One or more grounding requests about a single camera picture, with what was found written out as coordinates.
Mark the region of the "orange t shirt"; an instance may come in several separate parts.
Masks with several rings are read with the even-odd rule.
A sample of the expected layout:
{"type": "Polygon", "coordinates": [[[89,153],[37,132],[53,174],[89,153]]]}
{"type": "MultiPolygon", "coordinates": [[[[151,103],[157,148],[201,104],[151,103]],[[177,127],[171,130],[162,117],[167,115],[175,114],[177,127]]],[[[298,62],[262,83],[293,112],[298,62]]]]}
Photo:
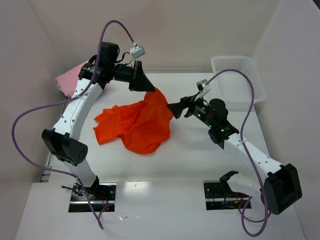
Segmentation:
{"type": "Polygon", "coordinates": [[[167,108],[164,94],[156,89],[146,92],[144,99],[128,105],[103,109],[95,117],[93,128],[99,145],[120,138],[124,147],[136,154],[154,153],[171,136],[173,114],[167,108]]]}

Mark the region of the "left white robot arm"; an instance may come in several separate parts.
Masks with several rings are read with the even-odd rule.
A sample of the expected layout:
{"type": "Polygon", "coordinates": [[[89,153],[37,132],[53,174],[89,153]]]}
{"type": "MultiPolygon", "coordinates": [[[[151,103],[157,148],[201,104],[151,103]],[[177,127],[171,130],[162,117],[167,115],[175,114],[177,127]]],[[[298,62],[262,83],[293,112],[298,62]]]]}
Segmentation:
{"type": "Polygon", "coordinates": [[[77,99],[66,106],[52,129],[44,129],[41,134],[49,151],[75,175],[76,183],[72,191],[78,196],[88,195],[91,200],[98,199],[104,192],[86,159],[88,146],[79,141],[91,107],[112,80],[128,83],[130,91],[156,90],[146,77],[142,62],[138,60],[145,54],[144,48],[136,43],[133,45],[129,51],[129,64],[117,60],[119,51],[115,43],[102,43],[100,54],[92,56],[79,71],[73,94],[77,99]]]}

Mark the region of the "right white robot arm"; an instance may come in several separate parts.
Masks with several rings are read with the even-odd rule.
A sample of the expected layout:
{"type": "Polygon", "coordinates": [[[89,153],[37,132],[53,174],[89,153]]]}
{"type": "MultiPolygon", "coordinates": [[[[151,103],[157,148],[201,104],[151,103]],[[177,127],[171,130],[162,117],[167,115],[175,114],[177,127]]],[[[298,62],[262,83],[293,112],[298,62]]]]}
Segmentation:
{"type": "Polygon", "coordinates": [[[167,108],[176,119],[187,110],[185,117],[195,116],[208,126],[208,135],[216,145],[258,171],[262,184],[255,183],[251,188],[261,193],[262,203],[272,214],[279,215],[302,197],[296,167],[272,159],[242,137],[228,121],[229,112],[223,100],[214,98],[206,102],[202,98],[186,96],[177,103],[168,104],[167,108]]]}

